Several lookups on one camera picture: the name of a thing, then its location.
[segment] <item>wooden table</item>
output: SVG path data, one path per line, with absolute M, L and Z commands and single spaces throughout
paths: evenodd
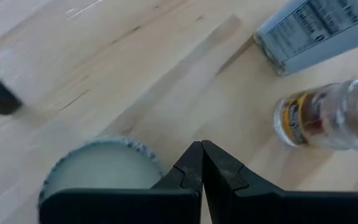
M 36 223 L 54 163 L 117 134 L 148 144 L 167 168 L 210 139 L 281 188 L 358 190 L 358 152 L 289 149 L 273 131 L 281 96 L 358 77 L 358 49 L 274 74 L 247 40 L 285 3 L 0 0 L 0 79 L 26 104 L 0 116 L 0 223 Z

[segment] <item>round container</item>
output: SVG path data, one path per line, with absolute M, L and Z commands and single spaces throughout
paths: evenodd
M 44 181 L 39 205 L 65 189 L 149 189 L 163 172 L 144 144 L 121 137 L 101 139 L 60 159 Z

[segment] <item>clear glass bottle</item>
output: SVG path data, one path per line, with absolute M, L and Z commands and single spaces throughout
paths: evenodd
M 358 80 L 282 98 L 273 122 L 278 136 L 291 146 L 358 150 Z

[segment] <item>bottle label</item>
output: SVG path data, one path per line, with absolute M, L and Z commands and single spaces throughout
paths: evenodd
M 308 0 L 267 34 L 288 60 L 358 25 L 358 0 Z
M 310 146 L 311 136 L 324 133 L 320 109 L 326 94 L 318 90 L 297 93 L 284 102 L 282 126 L 285 134 L 296 145 Z
M 358 47 L 358 0 L 292 0 L 263 23 L 257 43 L 280 75 Z

